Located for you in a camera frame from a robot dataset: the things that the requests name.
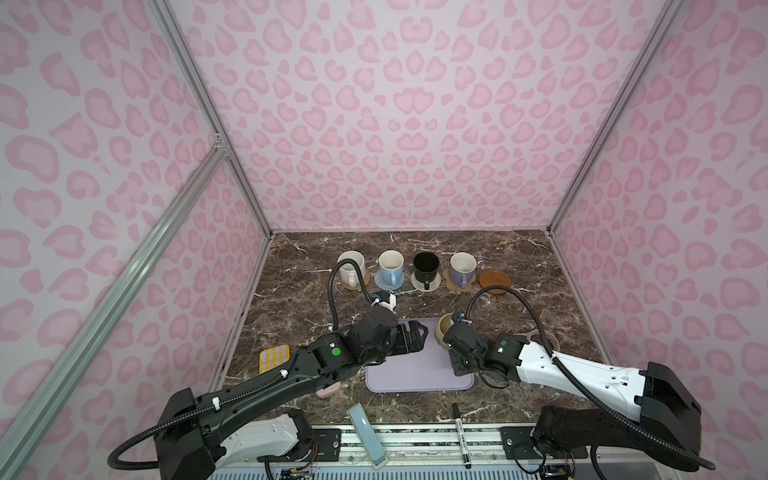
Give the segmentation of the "yellow beige mug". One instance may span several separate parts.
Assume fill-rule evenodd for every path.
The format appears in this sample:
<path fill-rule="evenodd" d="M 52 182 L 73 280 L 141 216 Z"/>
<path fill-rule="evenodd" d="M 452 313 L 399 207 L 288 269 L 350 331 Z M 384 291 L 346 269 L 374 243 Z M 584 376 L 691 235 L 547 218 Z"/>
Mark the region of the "yellow beige mug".
<path fill-rule="evenodd" d="M 444 314 L 437 322 L 434 330 L 434 336 L 439 346 L 445 350 L 449 350 L 450 347 L 445 342 L 445 334 L 453 325 L 452 313 Z"/>

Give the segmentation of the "white speckled mug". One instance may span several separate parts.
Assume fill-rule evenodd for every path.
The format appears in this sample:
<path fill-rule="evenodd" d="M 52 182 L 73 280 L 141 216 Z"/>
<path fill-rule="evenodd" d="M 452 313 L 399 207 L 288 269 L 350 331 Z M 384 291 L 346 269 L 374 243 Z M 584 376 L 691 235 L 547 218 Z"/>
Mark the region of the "white speckled mug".
<path fill-rule="evenodd" d="M 361 282 L 367 283 L 368 272 L 365 265 L 365 258 L 362 253 L 355 250 L 350 250 L 342 253 L 337 261 L 342 262 L 344 260 L 352 260 L 356 266 L 351 263 L 344 263 L 339 271 L 338 276 L 345 288 L 350 290 L 360 290 Z"/>

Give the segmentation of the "round brown cork coaster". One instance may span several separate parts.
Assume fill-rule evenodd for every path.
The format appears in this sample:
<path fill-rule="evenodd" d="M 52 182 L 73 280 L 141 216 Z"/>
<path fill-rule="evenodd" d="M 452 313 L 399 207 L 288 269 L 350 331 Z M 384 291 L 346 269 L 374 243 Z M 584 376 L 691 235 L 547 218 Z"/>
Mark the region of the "round brown cork coaster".
<path fill-rule="evenodd" d="M 478 277 L 479 286 L 492 295 L 503 295 L 511 287 L 509 276 L 500 269 L 483 269 Z"/>

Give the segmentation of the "light blue mug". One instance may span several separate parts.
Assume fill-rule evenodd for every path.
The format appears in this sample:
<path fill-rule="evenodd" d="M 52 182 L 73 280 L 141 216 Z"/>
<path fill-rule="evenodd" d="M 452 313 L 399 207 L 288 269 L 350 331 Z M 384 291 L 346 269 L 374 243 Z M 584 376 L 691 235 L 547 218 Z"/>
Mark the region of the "light blue mug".
<path fill-rule="evenodd" d="M 396 250 L 387 250 L 380 254 L 378 258 L 379 270 L 385 271 L 397 271 L 402 270 L 404 273 L 404 257 Z"/>

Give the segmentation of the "lavender mug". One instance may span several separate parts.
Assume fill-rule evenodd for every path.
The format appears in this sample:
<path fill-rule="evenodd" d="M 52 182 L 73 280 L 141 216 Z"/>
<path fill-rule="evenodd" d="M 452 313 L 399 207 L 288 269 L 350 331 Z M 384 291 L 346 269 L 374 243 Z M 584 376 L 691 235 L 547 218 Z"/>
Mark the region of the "lavender mug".
<path fill-rule="evenodd" d="M 459 289 L 465 290 L 472 283 L 477 269 L 476 258 L 467 252 L 457 252 L 450 259 L 449 279 Z"/>

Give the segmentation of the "black mug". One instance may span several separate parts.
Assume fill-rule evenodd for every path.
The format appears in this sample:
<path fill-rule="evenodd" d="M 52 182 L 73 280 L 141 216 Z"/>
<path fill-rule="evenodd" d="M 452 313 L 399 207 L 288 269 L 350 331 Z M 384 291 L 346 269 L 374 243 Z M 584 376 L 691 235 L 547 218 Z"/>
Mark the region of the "black mug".
<path fill-rule="evenodd" d="M 438 275 L 439 266 L 440 259 L 433 252 L 423 251 L 414 256 L 413 273 L 416 273 L 416 278 L 424 282 L 425 286 Z"/>

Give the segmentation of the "blue woven round coaster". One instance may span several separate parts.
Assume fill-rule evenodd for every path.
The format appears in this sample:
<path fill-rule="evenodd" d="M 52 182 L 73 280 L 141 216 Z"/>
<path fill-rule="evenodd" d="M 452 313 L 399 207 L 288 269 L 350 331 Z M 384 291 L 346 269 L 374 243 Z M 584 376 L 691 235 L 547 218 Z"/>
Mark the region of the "blue woven round coaster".
<path fill-rule="evenodd" d="M 374 276 L 374 282 L 381 290 L 395 291 L 402 287 L 405 277 L 402 270 L 385 271 L 379 270 Z"/>

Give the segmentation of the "flower shaped cork coaster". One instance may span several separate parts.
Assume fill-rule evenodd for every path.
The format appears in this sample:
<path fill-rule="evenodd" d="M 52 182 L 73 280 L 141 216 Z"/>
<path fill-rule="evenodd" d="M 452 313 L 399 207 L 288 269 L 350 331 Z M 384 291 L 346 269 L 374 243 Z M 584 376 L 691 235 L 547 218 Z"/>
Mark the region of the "flower shaped cork coaster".
<path fill-rule="evenodd" d="M 443 281 L 445 282 L 446 288 L 450 292 L 457 292 L 457 293 L 470 293 L 472 291 L 472 288 L 474 284 L 476 283 L 476 275 L 472 275 L 467 285 L 462 288 L 460 285 L 455 284 L 451 278 L 450 274 L 447 270 L 445 270 L 442 274 Z"/>

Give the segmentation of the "white multicolour stitched coaster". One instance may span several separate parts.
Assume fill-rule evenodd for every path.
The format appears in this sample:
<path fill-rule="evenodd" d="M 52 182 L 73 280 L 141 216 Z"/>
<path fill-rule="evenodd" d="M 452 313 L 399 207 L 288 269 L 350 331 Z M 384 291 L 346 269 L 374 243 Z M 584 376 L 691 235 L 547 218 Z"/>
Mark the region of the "white multicolour stitched coaster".
<path fill-rule="evenodd" d="M 410 276 L 410 282 L 412 286 L 420 291 L 420 292 L 434 292 L 436 291 L 442 282 L 442 277 L 440 275 L 436 275 L 430 282 L 428 282 L 425 286 L 425 283 L 418 280 L 416 278 L 416 273 L 412 273 Z"/>

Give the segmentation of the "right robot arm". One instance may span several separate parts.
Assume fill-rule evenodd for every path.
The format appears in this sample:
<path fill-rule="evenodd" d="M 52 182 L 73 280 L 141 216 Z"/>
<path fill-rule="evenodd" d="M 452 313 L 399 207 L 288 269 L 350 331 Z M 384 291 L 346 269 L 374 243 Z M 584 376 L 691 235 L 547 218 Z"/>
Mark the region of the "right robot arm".
<path fill-rule="evenodd" d="M 526 444 L 544 455 L 606 446 L 641 451 L 685 472 L 713 466 L 700 455 L 701 407 L 662 364 L 596 363 L 548 351 L 525 336 L 492 339 L 461 321 L 438 327 L 436 336 L 459 375 L 474 373 L 494 388 L 545 386 L 592 403 L 590 409 L 542 408 Z"/>

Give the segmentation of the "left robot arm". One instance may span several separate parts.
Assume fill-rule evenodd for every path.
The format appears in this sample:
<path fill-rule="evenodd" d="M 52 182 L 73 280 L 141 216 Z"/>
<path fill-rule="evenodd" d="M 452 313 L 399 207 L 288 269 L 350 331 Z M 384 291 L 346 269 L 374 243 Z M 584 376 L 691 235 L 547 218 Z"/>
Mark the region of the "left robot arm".
<path fill-rule="evenodd" d="M 247 423 L 304 395 L 355 376 L 389 356 L 424 348 L 428 329 L 376 305 L 357 323 L 295 350 L 288 362 L 237 386 L 196 396 L 173 394 L 153 435 L 162 479 L 206 479 L 223 456 L 222 442 Z"/>

